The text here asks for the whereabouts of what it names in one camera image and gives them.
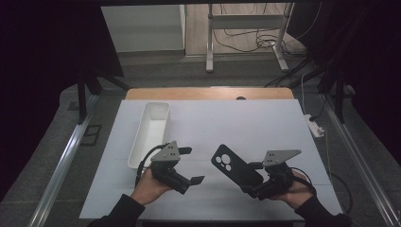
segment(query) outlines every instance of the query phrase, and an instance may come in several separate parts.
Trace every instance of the hand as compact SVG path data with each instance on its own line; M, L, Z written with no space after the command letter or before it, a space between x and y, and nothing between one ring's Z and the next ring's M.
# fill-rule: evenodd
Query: hand
M306 180L306 177L297 171L292 170L292 173L295 175L295 177ZM273 201L284 201L293 209L297 209L312 196L312 192L306 185L293 181L292 187L289 188L286 193L273 196L270 199Z
M148 168L145 170L144 174L142 174L141 180L131 194L131 198L142 205L147 205L156 201L168 190L171 190L171 188L154 179L151 174L151 169Z

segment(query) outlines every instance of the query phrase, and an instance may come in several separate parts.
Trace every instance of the power strip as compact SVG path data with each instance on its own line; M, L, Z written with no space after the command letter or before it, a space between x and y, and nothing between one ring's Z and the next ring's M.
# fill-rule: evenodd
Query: power strip
M310 131L312 132L312 135L315 138L323 137L324 136L324 129L322 127L319 127L318 124L316 124L315 121L310 121L311 115L310 114L305 114L304 117L305 117L305 121L306 121L307 126L309 127Z

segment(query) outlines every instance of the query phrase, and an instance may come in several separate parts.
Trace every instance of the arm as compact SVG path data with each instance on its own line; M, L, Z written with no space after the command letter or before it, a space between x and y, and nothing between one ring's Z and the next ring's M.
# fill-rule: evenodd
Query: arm
M122 195L108 216L92 221L88 227L134 226L144 212L145 205L156 201L170 188L159 183L147 169L130 196Z
M305 180L305 176L292 171L296 177ZM274 201L284 201L295 213L305 219L308 227L327 226L327 227L348 227L351 226L352 220L344 215L331 215L319 202L316 196L310 192L309 188L299 182L293 182L292 187L287 193L270 198Z

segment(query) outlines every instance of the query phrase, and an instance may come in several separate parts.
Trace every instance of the person's left hand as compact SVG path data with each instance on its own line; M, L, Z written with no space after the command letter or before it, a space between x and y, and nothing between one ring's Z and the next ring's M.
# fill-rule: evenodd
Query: person's left hand
M141 180L131 194L131 198L142 205L147 205L156 201L168 190L171 190L171 188L154 179L151 174L151 169L148 168L145 170L144 174L142 174Z

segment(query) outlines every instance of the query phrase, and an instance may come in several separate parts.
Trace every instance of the wooden floor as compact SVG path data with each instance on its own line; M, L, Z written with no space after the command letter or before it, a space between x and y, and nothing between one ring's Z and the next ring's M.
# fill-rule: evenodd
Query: wooden floor
M258 4L214 4L213 14L283 14L286 3L258 3ZM185 30L185 54L187 56L205 55L207 44L207 15L208 5L187 5L186 30ZM250 52L271 52L270 43L265 42L266 48L257 48L256 36L263 36L263 39L274 39L278 30L263 31L244 30L244 29L226 29L215 30L213 35L213 48L215 54L233 54ZM292 53L304 52L305 47L289 35L285 35L284 41L288 50Z

